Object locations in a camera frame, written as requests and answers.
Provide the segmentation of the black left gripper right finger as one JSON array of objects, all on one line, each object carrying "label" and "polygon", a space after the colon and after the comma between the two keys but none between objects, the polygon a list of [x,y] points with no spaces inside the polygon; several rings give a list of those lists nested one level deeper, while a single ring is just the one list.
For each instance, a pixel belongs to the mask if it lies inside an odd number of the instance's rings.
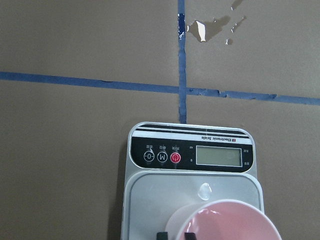
[{"label": "black left gripper right finger", "polygon": [[185,232],[184,240],[196,240],[196,234],[194,232]]}]

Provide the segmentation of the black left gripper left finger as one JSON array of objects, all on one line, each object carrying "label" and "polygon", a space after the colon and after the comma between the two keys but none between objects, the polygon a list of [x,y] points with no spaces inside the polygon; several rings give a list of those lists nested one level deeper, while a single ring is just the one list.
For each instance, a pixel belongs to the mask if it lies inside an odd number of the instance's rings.
[{"label": "black left gripper left finger", "polygon": [[168,240],[168,232],[162,231],[156,233],[156,240]]}]

